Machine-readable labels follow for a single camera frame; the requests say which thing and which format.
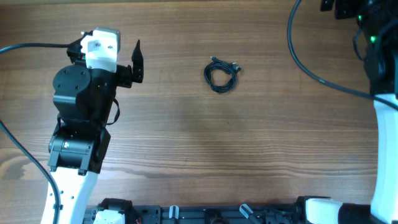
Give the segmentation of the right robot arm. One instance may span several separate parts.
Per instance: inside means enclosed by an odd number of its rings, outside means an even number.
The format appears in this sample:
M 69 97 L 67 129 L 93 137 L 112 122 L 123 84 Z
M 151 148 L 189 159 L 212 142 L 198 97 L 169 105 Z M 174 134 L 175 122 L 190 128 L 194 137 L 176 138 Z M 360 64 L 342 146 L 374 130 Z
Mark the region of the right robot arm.
M 367 43 L 365 55 L 357 54 L 369 80 L 369 92 L 362 92 L 329 82 L 311 72 L 295 54 L 292 43 L 294 16 L 292 8 L 287 26 L 290 54 L 298 67 L 322 85 L 372 100 L 377 117 L 377 179 L 369 205 L 336 202 L 326 198 L 308 198 L 303 203 L 305 223 L 397 223 L 397 1 L 324 0 L 320 10 L 334 11 L 336 19 L 356 19 L 358 30 Z

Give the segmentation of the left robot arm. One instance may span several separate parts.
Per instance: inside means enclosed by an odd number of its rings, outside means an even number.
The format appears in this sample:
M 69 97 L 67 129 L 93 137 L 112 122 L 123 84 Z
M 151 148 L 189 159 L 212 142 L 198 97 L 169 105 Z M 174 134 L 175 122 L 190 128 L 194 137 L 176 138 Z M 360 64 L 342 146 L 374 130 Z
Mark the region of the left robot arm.
M 111 107 L 117 103 L 116 89 L 130 88 L 144 77 L 144 57 L 138 42 L 132 65 L 105 70 L 90 65 L 88 56 L 112 45 L 93 41 L 84 46 L 77 40 L 67 48 L 71 65 L 53 80 L 53 103 L 57 124 L 49 144 L 50 175 L 42 223 L 82 223 L 91 193 L 97 183 L 111 139 L 106 129 Z

